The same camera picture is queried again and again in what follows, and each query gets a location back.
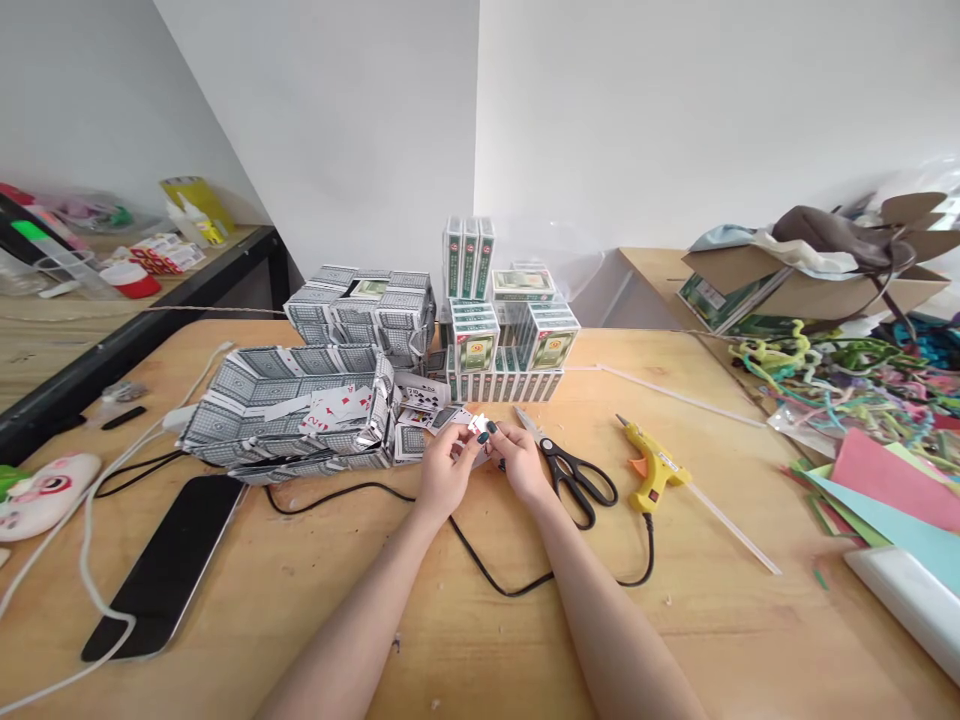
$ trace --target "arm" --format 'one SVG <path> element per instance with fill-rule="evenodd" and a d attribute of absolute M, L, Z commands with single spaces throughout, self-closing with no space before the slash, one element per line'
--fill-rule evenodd
<path fill-rule="evenodd" d="M 584 541 L 543 474 L 530 433 L 501 425 L 491 442 L 546 546 L 594 707 L 602 718 L 706 718 L 667 646 Z"/>
<path fill-rule="evenodd" d="M 486 433 L 451 425 L 423 458 L 420 494 L 383 550 L 260 708 L 258 718 L 362 718 L 387 662 L 413 581 L 440 526 L 467 489 Z M 466 442 L 458 459 L 456 440 Z"/>

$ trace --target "pink paper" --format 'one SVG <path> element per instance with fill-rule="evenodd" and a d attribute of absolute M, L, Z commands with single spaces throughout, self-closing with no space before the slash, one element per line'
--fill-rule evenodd
<path fill-rule="evenodd" d="M 960 531 L 960 497 L 860 430 L 850 430 L 830 480 L 948 532 Z"/>

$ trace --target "black scissors handle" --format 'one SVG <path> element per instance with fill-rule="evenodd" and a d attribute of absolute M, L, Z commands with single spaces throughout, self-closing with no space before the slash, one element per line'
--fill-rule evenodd
<path fill-rule="evenodd" d="M 590 501 L 587 500 L 583 494 L 583 490 L 586 490 L 590 497 L 604 507 L 613 507 L 617 504 L 617 500 L 620 499 L 617 486 L 613 484 L 610 476 L 596 465 L 586 460 L 581 460 L 575 455 L 571 455 L 550 438 L 543 438 L 540 441 L 540 450 L 543 452 L 544 457 L 547 458 L 547 465 L 550 466 L 550 474 L 553 477 L 553 491 L 559 495 L 560 485 L 565 485 L 570 491 L 570 494 L 573 495 L 577 506 L 583 510 L 584 515 L 587 516 L 586 524 L 581 524 L 574 518 L 573 522 L 578 528 L 581 530 L 589 530 L 597 523 L 597 513 L 594 511 L 593 505 L 590 504 Z M 561 460 L 563 464 L 566 465 L 566 468 L 560 464 Z M 600 492 L 600 489 L 580 470 L 582 467 L 590 468 L 603 478 L 603 481 L 610 489 L 612 497 L 607 498 Z"/>

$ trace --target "black table frame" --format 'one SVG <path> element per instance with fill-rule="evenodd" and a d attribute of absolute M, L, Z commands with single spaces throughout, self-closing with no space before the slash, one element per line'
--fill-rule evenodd
<path fill-rule="evenodd" d="M 287 248 L 276 228 L 259 227 L 152 307 L 211 307 L 261 263 L 267 263 L 270 299 L 282 310 L 290 297 Z M 76 416 L 100 397 L 103 388 L 126 375 L 203 310 L 145 312 L 117 328 L 96 347 L 0 414 L 0 463 L 19 465 L 56 434 L 65 418 Z M 283 315 L 275 318 L 286 321 Z"/>

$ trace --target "white wall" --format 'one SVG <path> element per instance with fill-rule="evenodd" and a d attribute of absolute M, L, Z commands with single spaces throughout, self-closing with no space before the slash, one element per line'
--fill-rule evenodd
<path fill-rule="evenodd" d="M 0 65 L 0 181 L 162 211 L 158 180 L 202 175 L 236 219 L 269 222 L 151 0 L 7 3 Z"/>
<path fill-rule="evenodd" d="M 960 149 L 954 0 L 483 0 L 475 209 L 686 247 Z"/>
<path fill-rule="evenodd" d="M 479 0 L 155 0 L 304 275 L 424 269 L 473 201 Z"/>

